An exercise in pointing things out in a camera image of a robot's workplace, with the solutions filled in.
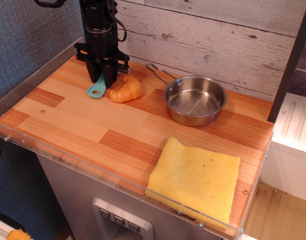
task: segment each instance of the pan handle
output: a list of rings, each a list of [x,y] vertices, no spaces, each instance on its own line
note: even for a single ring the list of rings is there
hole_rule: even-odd
[[[152,72],[155,74],[155,76],[157,76],[159,79],[161,79],[165,84],[168,85],[168,82],[167,82],[166,80],[164,80],[163,78],[161,78],[161,77],[156,73],[156,71],[155,71],[153,68],[150,68],[150,66],[154,67],[155,69],[157,69],[157,70],[159,70],[159,71],[165,72],[166,74],[170,75],[172,78],[176,79],[176,77],[174,77],[172,74],[168,73],[167,71],[165,71],[165,70],[163,70],[163,69],[158,68],[158,67],[155,66],[154,64],[152,64],[152,63],[146,64],[146,67],[147,67],[150,71],[152,71]]]

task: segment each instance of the white wood panel wall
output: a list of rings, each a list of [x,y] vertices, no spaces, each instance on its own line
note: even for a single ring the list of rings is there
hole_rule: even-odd
[[[306,0],[118,1],[128,33],[119,48],[133,62],[273,101],[305,9]]]

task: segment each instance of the stainless steel pan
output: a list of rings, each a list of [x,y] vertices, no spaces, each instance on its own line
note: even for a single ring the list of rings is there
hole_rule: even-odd
[[[203,76],[184,76],[175,78],[152,63],[146,67],[167,84],[164,100],[169,115],[186,126],[203,126],[215,121],[226,104],[227,94],[218,82]],[[168,83],[156,70],[163,71],[175,80]]]

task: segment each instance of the butcher block surface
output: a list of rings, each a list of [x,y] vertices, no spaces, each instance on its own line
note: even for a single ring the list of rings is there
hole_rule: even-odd
[[[114,103],[109,91],[123,85],[125,74],[102,98],[91,98],[86,93],[92,85],[86,65],[72,57],[0,118],[0,135],[92,178],[109,179],[138,196],[144,195],[169,137],[186,146],[240,157],[229,224],[242,227],[272,134],[273,124],[266,121],[272,103],[227,91],[227,104],[215,122],[187,127],[168,115],[165,83],[145,66],[130,66],[129,75],[142,83],[142,94]]]

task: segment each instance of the toy croissant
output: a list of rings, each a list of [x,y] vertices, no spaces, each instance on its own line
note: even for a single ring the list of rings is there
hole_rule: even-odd
[[[137,78],[128,75],[123,77],[122,82],[125,84],[119,90],[109,92],[109,97],[113,102],[126,102],[136,99],[142,94],[142,86]]]
[[[6,240],[31,240],[31,236],[24,232],[23,230],[12,230],[8,234]]]

